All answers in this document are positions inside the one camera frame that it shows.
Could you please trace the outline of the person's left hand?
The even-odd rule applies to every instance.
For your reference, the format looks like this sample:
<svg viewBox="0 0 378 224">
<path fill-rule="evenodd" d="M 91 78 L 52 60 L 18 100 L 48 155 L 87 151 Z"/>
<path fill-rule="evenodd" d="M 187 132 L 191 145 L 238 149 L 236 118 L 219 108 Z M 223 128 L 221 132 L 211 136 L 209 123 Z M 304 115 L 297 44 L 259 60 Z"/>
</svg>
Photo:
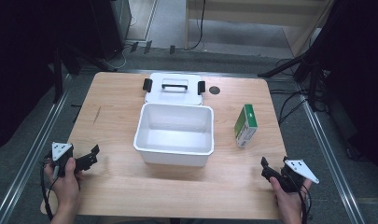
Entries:
<svg viewBox="0 0 378 224">
<path fill-rule="evenodd" d="M 65 165 L 65 177 L 60 177 L 53 185 L 58 200 L 56 214 L 74 215 L 80 204 L 79 183 L 75 175 L 76 160 L 69 158 Z"/>
</svg>

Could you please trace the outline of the black tripod stand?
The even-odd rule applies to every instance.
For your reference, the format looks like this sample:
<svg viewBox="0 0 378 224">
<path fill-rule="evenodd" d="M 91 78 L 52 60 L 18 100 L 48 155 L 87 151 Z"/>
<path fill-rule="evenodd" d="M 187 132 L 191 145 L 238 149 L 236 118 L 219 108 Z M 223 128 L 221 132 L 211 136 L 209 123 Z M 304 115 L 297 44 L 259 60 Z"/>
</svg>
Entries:
<svg viewBox="0 0 378 224">
<path fill-rule="evenodd" d="M 271 71 L 259 74 L 259 77 L 273 77 L 279 73 L 282 73 L 288 68 L 293 67 L 296 64 L 298 65 L 298 68 L 293 74 L 293 79 L 297 83 L 302 83 L 306 78 L 310 78 L 308 89 L 308 103 L 312 110 L 316 111 L 316 85 L 318 77 L 322 74 L 322 69 L 313 49 L 306 50 L 303 54 L 277 66 Z"/>
</svg>

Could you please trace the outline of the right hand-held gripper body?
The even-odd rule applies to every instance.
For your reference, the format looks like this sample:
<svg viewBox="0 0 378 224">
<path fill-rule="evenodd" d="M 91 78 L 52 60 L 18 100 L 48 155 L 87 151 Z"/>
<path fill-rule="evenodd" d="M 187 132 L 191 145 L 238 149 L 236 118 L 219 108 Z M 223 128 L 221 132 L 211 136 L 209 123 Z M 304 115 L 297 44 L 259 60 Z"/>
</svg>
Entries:
<svg viewBox="0 0 378 224">
<path fill-rule="evenodd" d="M 296 192 L 302 187 L 305 179 L 309 179 L 316 184 L 319 183 L 319 179 L 304 160 L 291 160 L 288 157 L 284 157 L 283 162 L 281 186 L 285 192 Z"/>
</svg>

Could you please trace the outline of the green and white carton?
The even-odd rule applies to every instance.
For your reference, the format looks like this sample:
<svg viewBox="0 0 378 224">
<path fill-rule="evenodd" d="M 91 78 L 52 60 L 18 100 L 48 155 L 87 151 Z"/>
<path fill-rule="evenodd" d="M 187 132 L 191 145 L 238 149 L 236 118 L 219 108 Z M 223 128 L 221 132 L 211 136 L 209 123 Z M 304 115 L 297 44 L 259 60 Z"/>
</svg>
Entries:
<svg viewBox="0 0 378 224">
<path fill-rule="evenodd" d="M 255 110 L 251 104 L 245 104 L 234 125 L 236 145 L 244 148 L 258 129 Z"/>
</svg>

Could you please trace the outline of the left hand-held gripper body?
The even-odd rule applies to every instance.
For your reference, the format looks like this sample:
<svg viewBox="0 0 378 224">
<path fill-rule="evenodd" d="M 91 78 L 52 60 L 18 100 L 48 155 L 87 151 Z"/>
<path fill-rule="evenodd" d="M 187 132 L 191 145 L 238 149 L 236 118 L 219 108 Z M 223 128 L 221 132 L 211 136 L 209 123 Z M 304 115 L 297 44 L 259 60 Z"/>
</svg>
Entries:
<svg viewBox="0 0 378 224">
<path fill-rule="evenodd" d="M 71 143 L 51 144 L 51 167 L 53 168 L 52 177 L 65 177 L 68 160 L 73 157 L 74 146 Z"/>
</svg>

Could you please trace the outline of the black metal stand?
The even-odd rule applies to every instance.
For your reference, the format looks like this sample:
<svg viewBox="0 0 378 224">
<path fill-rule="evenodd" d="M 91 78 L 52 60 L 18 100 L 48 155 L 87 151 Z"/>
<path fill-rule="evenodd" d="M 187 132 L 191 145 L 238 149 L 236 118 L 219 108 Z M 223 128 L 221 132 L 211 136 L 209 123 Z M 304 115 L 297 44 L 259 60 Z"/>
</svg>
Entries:
<svg viewBox="0 0 378 224">
<path fill-rule="evenodd" d="M 81 69 L 77 61 L 79 53 L 80 51 L 77 48 L 67 44 L 57 46 L 53 51 L 54 104 L 60 100 L 63 94 L 62 65 L 69 73 L 77 75 Z"/>
</svg>

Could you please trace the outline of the black cabinet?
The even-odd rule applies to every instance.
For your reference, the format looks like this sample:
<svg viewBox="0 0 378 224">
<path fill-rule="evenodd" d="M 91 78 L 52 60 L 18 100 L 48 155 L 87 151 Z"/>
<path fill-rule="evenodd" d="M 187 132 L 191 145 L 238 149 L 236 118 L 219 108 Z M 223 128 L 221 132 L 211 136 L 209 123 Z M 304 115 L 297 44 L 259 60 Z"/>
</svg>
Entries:
<svg viewBox="0 0 378 224">
<path fill-rule="evenodd" d="M 91 0 L 102 58 L 111 59 L 125 46 L 132 13 L 129 0 Z"/>
</svg>

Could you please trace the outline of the person's right hand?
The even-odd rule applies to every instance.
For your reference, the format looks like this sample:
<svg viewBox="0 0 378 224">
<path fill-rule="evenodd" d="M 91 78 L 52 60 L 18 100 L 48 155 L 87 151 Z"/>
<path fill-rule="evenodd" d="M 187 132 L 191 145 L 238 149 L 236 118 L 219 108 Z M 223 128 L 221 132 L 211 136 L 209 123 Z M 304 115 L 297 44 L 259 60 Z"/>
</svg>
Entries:
<svg viewBox="0 0 378 224">
<path fill-rule="evenodd" d="M 298 217 L 302 215 L 301 198 L 308 194 L 312 181 L 305 179 L 301 187 L 301 197 L 298 193 L 286 193 L 276 178 L 271 178 L 271 186 L 274 192 L 275 203 L 277 204 L 279 216 L 281 217 Z"/>
</svg>

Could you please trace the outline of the metal floor rail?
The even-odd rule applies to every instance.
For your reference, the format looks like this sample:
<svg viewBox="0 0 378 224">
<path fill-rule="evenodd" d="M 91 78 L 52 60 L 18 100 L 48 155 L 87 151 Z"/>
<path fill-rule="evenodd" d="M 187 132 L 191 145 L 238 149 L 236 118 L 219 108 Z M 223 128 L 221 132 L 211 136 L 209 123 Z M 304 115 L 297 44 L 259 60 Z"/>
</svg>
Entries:
<svg viewBox="0 0 378 224">
<path fill-rule="evenodd" d="M 345 211 L 350 219 L 351 224 L 366 224 L 365 218 L 362 215 L 360 208 L 357 204 L 357 199 L 352 192 L 343 170 L 338 163 L 332 146 L 325 134 L 322 124 L 316 112 L 312 110 L 308 103 L 304 104 L 306 116 L 313 128 L 317 142 L 321 148 L 323 157 L 329 168 L 329 172 L 339 193 L 340 199 L 343 203 Z"/>
<path fill-rule="evenodd" d="M 68 94 L 64 90 L 52 103 L 47 93 L 0 149 L 0 224 L 7 224 Z"/>
</svg>

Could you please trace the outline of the white plastic storage box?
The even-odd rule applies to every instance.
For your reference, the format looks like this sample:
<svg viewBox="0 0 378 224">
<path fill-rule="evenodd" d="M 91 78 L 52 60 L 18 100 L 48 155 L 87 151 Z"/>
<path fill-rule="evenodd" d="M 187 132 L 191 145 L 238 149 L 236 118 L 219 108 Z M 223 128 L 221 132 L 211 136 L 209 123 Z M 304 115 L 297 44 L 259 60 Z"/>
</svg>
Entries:
<svg viewBox="0 0 378 224">
<path fill-rule="evenodd" d="M 214 111 L 204 105 L 146 103 L 133 146 L 144 162 L 203 167 L 214 152 Z"/>
</svg>

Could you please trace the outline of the dark curtain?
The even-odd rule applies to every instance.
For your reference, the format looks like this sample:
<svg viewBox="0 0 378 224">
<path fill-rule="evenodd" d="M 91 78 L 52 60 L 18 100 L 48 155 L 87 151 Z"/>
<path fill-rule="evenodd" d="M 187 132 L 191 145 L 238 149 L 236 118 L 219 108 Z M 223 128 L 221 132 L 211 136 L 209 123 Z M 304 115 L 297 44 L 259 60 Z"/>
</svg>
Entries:
<svg viewBox="0 0 378 224">
<path fill-rule="evenodd" d="M 331 115 L 350 156 L 378 167 L 378 0 L 335 0 L 318 40 Z"/>
<path fill-rule="evenodd" d="M 0 147 L 54 86 L 53 51 L 76 0 L 0 0 Z"/>
</svg>

